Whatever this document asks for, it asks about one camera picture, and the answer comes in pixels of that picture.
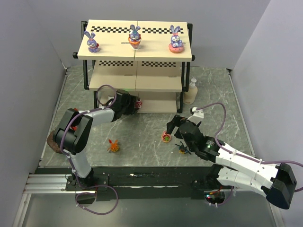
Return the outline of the purple bunny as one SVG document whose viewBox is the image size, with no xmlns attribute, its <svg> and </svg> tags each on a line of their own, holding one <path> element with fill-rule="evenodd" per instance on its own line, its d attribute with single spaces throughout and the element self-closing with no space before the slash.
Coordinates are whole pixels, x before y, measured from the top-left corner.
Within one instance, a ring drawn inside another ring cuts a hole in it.
<svg viewBox="0 0 303 227">
<path fill-rule="evenodd" d="M 141 28 L 139 26 L 130 25 L 130 32 L 128 36 L 128 42 L 131 45 L 133 50 L 139 50 L 140 49 L 140 42 L 141 42 L 141 34 L 139 33 L 139 30 Z"/>
<path fill-rule="evenodd" d="M 92 53 L 97 53 L 100 51 L 99 48 L 99 44 L 97 43 L 97 41 L 94 39 L 94 37 L 96 36 L 95 33 L 93 32 L 88 32 L 85 31 L 84 35 L 87 36 L 89 39 L 87 41 L 87 45 L 88 45 L 88 50 Z"/>
<path fill-rule="evenodd" d="M 182 40 L 180 39 L 178 32 L 180 30 L 180 26 L 174 27 L 170 26 L 170 31 L 172 32 L 172 36 L 170 38 L 169 50 L 172 53 L 181 53 L 184 51 L 184 45 Z"/>
</svg>

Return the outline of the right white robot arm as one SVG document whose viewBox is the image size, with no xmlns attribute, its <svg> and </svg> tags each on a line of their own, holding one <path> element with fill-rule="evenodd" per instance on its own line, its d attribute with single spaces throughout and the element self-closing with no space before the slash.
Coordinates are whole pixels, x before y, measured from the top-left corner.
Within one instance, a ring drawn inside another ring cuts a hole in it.
<svg viewBox="0 0 303 227">
<path fill-rule="evenodd" d="M 214 137 L 205 136 L 199 129 L 200 123 L 194 115 L 189 118 L 175 115 L 166 124 L 166 133 L 171 134 L 176 129 L 174 136 L 182 139 L 191 153 L 216 164 L 219 170 L 213 174 L 215 182 L 255 192 L 278 208 L 290 208 L 297 185 L 290 165 L 267 164 Z"/>
</svg>

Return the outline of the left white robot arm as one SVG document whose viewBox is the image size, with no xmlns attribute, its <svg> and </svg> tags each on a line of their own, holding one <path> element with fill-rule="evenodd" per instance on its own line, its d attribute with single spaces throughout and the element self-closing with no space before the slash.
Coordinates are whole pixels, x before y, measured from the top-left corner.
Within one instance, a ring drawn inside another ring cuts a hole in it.
<svg viewBox="0 0 303 227">
<path fill-rule="evenodd" d="M 138 112 L 141 99 L 127 91 L 117 90 L 99 108 L 90 111 L 68 109 L 54 130 L 53 140 L 71 165 L 73 179 L 81 187 L 94 185 L 94 171 L 89 164 L 85 147 L 93 127 L 114 122 L 122 115 L 134 115 Z"/>
</svg>

